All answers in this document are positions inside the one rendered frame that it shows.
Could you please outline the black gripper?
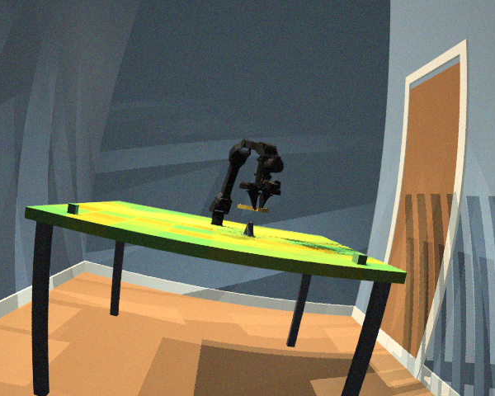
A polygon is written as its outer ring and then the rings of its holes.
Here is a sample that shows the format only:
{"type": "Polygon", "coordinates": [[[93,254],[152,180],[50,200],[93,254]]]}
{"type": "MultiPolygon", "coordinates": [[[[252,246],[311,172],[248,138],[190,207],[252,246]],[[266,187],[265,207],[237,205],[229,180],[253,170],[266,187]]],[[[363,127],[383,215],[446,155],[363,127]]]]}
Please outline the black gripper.
{"type": "Polygon", "coordinates": [[[268,179],[268,177],[272,178],[272,176],[270,175],[271,174],[269,172],[257,171],[257,173],[254,173],[254,176],[256,176],[255,183],[244,182],[244,181],[240,183],[239,188],[249,190],[247,192],[250,196],[253,209],[256,209],[258,196],[259,196],[259,208],[263,208],[264,204],[266,203],[269,197],[273,195],[278,195],[278,196],[281,195],[281,189],[277,189],[277,192],[274,192],[274,191],[268,191],[265,187],[259,188],[259,183],[262,177],[266,176],[266,179],[268,179]],[[262,191],[262,193],[259,191],[262,191]]]}

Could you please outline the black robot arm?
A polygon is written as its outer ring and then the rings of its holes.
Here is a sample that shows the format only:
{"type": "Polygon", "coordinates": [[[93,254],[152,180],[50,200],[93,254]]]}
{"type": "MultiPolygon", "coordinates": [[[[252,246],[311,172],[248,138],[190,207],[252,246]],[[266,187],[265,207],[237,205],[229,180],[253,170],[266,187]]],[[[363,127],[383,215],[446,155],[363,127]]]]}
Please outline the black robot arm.
{"type": "MultiPolygon", "coordinates": [[[[258,154],[261,154],[260,157],[257,158],[257,171],[271,173],[282,172],[284,169],[284,163],[281,161],[281,157],[274,144],[269,144],[267,142],[257,143],[250,139],[243,139],[240,143],[235,144],[229,151],[230,164],[221,192],[214,198],[214,201],[209,207],[209,212],[213,212],[211,225],[223,227],[224,214],[229,214],[232,204],[230,194],[238,175],[238,170],[250,156],[251,150],[255,150],[258,154]],[[242,148],[246,148],[248,151],[242,148]],[[221,210],[223,212],[215,210],[221,210]]],[[[266,176],[263,176],[260,180],[259,187],[265,187],[268,191],[277,192],[277,189],[281,188],[281,182],[271,181],[270,177],[266,179],[266,176]]]]}

